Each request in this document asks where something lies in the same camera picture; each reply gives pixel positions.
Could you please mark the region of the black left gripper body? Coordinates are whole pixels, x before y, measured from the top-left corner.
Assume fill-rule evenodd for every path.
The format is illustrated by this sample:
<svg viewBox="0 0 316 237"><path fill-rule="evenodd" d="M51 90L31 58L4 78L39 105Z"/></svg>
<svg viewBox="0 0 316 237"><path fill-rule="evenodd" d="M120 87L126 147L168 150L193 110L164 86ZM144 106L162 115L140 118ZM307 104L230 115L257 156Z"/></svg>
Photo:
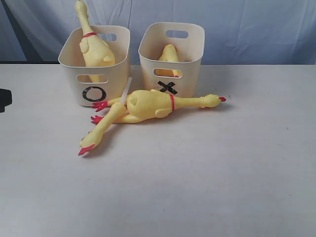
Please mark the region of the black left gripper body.
<svg viewBox="0 0 316 237"><path fill-rule="evenodd" d="M0 89L0 113L5 112L6 106L12 104L12 92L8 89Z"/></svg>

